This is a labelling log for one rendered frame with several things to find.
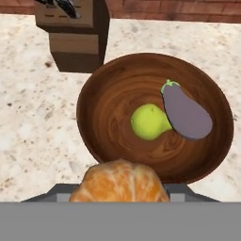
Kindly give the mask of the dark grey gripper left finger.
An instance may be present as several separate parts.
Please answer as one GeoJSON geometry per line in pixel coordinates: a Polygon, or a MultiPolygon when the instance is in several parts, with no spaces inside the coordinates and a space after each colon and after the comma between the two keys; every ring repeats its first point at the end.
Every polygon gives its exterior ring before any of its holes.
{"type": "Polygon", "coordinates": [[[78,184],[56,184],[47,193],[25,200],[25,202],[68,202],[78,184]]]}

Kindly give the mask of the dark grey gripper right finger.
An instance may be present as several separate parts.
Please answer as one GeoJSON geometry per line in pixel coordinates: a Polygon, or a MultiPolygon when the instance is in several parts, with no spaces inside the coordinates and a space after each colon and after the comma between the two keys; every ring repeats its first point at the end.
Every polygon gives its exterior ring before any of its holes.
{"type": "Polygon", "coordinates": [[[217,202],[204,195],[195,193],[186,184],[164,184],[172,202],[217,202]]]}

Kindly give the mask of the orange tangerine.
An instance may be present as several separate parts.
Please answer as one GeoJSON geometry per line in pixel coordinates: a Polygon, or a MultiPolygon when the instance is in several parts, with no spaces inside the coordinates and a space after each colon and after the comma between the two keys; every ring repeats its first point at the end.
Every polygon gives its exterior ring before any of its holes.
{"type": "Polygon", "coordinates": [[[91,167],[70,201],[170,202],[170,199],[151,168],[120,159],[91,167]]]}

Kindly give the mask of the green pear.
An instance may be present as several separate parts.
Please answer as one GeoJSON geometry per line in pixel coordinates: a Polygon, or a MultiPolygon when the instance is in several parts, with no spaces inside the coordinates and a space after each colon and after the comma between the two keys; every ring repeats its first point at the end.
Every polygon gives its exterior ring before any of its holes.
{"type": "Polygon", "coordinates": [[[168,117],[156,104],[144,104],[131,116],[134,133],[144,140],[155,140],[172,129],[168,117]]]}

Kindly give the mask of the purple eggplant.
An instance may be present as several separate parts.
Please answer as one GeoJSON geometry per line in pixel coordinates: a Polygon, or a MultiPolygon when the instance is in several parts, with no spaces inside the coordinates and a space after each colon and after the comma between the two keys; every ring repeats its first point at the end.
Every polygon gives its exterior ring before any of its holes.
{"type": "Polygon", "coordinates": [[[209,113],[189,98],[177,82],[168,79],[161,94],[169,122],[179,135],[202,139],[211,132],[213,121],[209,113]]]}

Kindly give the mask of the brown wooden bowl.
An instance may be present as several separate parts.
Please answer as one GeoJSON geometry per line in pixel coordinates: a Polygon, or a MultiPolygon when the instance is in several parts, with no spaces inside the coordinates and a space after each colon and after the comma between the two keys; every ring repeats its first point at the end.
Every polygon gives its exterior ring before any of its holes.
{"type": "Polygon", "coordinates": [[[193,183],[214,171],[233,142],[233,113],[219,86],[205,72],[173,56],[133,54],[96,70],[79,94],[77,125],[92,156],[100,163],[124,158],[153,168],[162,182],[193,183]],[[201,140],[174,131],[148,141],[131,128],[131,115],[143,104],[163,105],[161,87],[178,82],[214,122],[201,140]]]}

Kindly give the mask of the wooden knife block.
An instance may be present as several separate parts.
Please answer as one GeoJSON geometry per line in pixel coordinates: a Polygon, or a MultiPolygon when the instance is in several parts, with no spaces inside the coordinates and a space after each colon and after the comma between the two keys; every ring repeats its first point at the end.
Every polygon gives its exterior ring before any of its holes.
{"type": "Polygon", "coordinates": [[[35,1],[36,26],[49,34],[49,47],[60,72],[93,73],[104,64],[110,16],[105,0],[71,0],[77,19],[59,6],[35,1]]]}

